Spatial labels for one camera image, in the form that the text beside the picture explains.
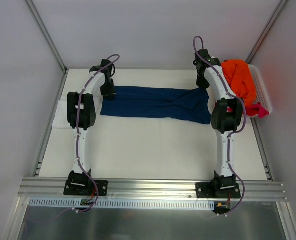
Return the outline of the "blue t shirt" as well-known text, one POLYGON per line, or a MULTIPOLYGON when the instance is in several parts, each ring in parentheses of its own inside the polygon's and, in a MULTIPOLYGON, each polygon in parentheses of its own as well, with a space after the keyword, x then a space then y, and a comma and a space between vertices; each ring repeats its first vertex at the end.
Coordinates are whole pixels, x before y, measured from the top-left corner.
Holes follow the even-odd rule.
POLYGON ((209 95, 205 89, 117 86, 113 100, 104 99, 103 116, 122 118, 171 118, 203 125, 211 123, 209 95))

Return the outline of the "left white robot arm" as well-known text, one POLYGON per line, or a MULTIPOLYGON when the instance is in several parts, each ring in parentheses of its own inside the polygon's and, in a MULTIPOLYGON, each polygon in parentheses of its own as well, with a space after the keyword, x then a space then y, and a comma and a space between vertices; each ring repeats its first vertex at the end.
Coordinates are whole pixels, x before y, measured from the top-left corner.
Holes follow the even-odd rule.
POLYGON ((90 144, 88 135, 97 119, 98 107, 95 101, 113 100, 116 90, 113 80, 115 65, 109 58, 89 70, 89 79, 80 92, 67 94, 67 121, 74 138, 74 163, 67 183, 81 195, 92 191, 90 144))

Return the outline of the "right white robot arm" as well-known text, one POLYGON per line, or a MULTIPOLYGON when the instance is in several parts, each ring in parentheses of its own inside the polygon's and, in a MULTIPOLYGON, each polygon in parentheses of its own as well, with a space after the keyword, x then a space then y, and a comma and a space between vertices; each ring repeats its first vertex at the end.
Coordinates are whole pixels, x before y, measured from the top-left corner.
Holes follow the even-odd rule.
POLYGON ((223 198, 236 192, 233 141, 242 121, 243 104, 225 79, 221 62, 211 57, 207 49, 195 53, 193 64, 197 70, 197 86, 204 89, 211 87, 215 96, 210 123, 217 137, 217 165, 213 179, 202 191, 223 198))

